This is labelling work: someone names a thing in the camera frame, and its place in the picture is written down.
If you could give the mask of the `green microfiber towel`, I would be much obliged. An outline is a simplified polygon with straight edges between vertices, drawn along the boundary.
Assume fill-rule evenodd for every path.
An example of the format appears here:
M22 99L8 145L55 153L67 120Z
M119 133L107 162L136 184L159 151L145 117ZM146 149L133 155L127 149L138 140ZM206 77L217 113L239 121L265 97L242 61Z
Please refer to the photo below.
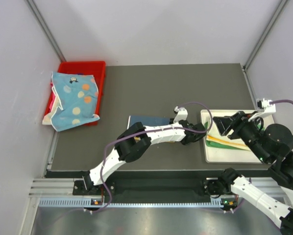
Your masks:
M217 126L216 126L215 123L213 123L211 129L212 129L213 127L216 127L216 128L217 128ZM218 145L218 144L211 144L209 141L207 141L207 137L206 137L206 141L205 141L205 143L207 144L208 147L222 148L222 149L232 149L232 150L239 150L239 149L235 149L235 148L232 148L232 147L226 147L226 146L225 146L225 147L222 147L221 145Z

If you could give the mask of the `orange mustard towel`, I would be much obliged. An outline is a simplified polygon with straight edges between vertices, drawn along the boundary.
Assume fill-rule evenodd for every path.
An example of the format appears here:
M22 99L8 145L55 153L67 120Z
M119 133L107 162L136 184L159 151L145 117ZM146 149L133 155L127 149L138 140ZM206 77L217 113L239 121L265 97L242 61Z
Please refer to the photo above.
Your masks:
M173 118L170 117L155 117L155 116L145 116L145 115L131 115L128 118L127 129L129 129L134 123L141 122L143 126L155 126L155 129L158 129L158 126L171 125ZM151 135L151 145L163 143L163 142L175 142L174 138L163 137L160 138L160 132L156 132Z

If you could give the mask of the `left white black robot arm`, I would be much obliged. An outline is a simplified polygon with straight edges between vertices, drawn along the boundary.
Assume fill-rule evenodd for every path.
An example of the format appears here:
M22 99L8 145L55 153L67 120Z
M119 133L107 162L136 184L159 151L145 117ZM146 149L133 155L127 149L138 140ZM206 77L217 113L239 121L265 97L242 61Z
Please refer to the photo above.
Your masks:
M152 145L165 142L188 145L201 140L207 132L202 123L193 125L187 120L161 126L136 122L105 147L102 162L83 176L84 188L90 194L98 193L111 174L122 165L140 159Z

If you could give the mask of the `yellow green patterned towel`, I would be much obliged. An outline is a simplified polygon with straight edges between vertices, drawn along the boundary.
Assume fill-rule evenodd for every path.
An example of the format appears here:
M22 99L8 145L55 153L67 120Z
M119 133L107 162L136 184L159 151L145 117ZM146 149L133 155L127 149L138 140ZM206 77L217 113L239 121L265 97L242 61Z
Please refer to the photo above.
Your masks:
M207 141L209 141L211 144L218 144L222 147L232 147L235 149L241 149L249 151L249 148L246 146L246 144L241 139L236 140L230 140L227 136L221 136L217 130L216 127L213 127L208 133L207 133Z

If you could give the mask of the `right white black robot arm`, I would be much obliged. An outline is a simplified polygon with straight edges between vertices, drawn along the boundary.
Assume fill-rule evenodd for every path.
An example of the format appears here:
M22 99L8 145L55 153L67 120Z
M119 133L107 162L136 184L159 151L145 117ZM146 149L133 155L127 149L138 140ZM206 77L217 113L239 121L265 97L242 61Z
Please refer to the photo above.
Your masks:
M213 117L213 122L221 136L241 139L260 162L270 165L269 176L286 193L291 205L279 203L232 168L219 176L219 189L225 194L241 196L264 213L281 234L293 235L293 134L277 123L260 130L249 116L238 111L232 116Z

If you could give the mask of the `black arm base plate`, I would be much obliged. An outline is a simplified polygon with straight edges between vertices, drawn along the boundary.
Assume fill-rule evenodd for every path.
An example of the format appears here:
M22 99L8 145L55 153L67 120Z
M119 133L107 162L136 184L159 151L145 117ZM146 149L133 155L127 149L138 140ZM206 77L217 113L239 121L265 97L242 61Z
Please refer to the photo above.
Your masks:
M95 185L88 175L76 180L74 196L112 196L114 202L196 201L231 194L220 171L117 171Z

